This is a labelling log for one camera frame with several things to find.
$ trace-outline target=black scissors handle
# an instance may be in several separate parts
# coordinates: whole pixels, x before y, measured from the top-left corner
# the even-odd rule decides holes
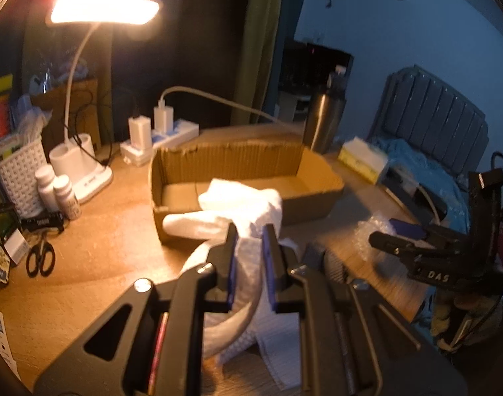
[[[50,266],[47,267],[47,269],[44,269],[44,263],[46,262],[46,255],[48,253],[51,253],[52,260]],[[53,246],[48,242],[44,243],[44,247],[42,249],[42,256],[38,268],[41,272],[41,276],[43,277],[47,277],[48,275],[50,275],[51,272],[53,271],[53,268],[55,268],[55,250],[53,250]]]
[[[44,263],[46,261],[46,255],[48,253],[51,253],[52,259],[50,266],[47,269],[44,269]],[[30,268],[29,265],[32,257],[35,259],[35,266],[33,268]],[[42,252],[40,244],[33,246],[31,248],[26,259],[26,271],[28,276],[35,277],[40,271],[41,276],[47,277],[48,275],[51,274],[54,267],[55,267],[55,250],[53,249],[53,246],[50,243],[44,242],[44,244],[42,245]]]

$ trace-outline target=plastic bag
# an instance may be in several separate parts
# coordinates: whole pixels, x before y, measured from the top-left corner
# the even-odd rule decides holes
[[[380,250],[369,244],[369,235],[375,231],[384,234],[395,235],[395,230],[381,213],[375,213],[369,220],[358,222],[358,227],[354,230],[354,248],[360,257],[368,262],[375,262]]]
[[[25,67],[25,71],[29,72],[28,93],[31,96],[45,94],[56,87],[66,84],[78,45],[77,43],[77,45],[70,47],[60,54],[47,52],[47,56],[45,56],[41,53],[42,60],[38,66],[33,66],[32,71],[28,71],[31,70],[31,67]],[[77,82],[87,79],[91,72],[95,72],[95,67],[95,63],[89,64],[86,59],[80,57],[73,74],[73,81]]]
[[[13,108],[13,117],[22,145],[25,146],[40,137],[42,129],[52,117],[52,112],[44,112],[40,107],[32,105],[29,95],[25,94]]]

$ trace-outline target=charging cable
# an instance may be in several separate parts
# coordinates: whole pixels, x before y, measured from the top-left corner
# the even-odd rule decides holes
[[[433,212],[433,216],[435,219],[435,223],[440,226],[441,224],[441,219],[438,216],[437,209],[435,207],[435,204],[433,204],[433,200],[429,196],[429,194],[426,192],[426,190],[420,185],[419,182],[417,182],[413,177],[411,177],[407,172],[403,171],[401,168],[398,167],[393,167],[393,170],[395,170],[400,177],[404,177],[408,182],[412,183],[416,188],[420,191],[422,195],[424,195],[427,203],[429,204],[429,207],[431,208],[431,211]]]
[[[164,101],[165,96],[167,96],[168,94],[172,94],[173,92],[187,92],[189,94],[202,96],[208,100],[216,101],[220,104],[228,105],[229,107],[234,107],[236,109],[243,110],[248,113],[253,113],[254,115],[262,116],[262,117],[264,117],[274,123],[277,123],[279,126],[282,126],[284,129],[286,129],[290,132],[294,132],[298,135],[301,134],[300,131],[297,128],[295,128],[294,126],[291,126],[287,123],[281,122],[279,119],[269,115],[268,113],[265,113],[261,110],[254,109],[252,107],[248,107],[247,105],[242,105],[242,104],[236,103],[234,101],[226,100],[225,98],[221,98],[217,95],[210,94],[209,92],[200,91],[199,89],[195,89],[193,87],[187,87],[187,86],[169,87],[169,88],[165,89],[165,91],[163,91],[162,96],[160,98],[160,101]]]

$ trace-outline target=lamp head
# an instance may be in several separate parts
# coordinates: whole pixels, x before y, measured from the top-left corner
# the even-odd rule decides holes
[[[115,22],[142,25],[154,18],[154,0],[56,0],[47,23]]]

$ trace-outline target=desk lamp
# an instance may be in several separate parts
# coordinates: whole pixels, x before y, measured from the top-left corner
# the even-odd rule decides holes
[[[111,183],[112,169],[104,167],[96,160],[89,134],[83,133],[72,138],[68,135],[70,96],[79,57],[88,39],[102,22],[142,25],[154,18],[159,9],[160,4],[153,0],[56,0],[51,14],[46,18],[48,25],[82,22],[90,24],[75,53],[68,76],[64,108],[64,142],[50,152],[50,161],[55,174],[66,174],[70,177],[75,195],[82,203]]]

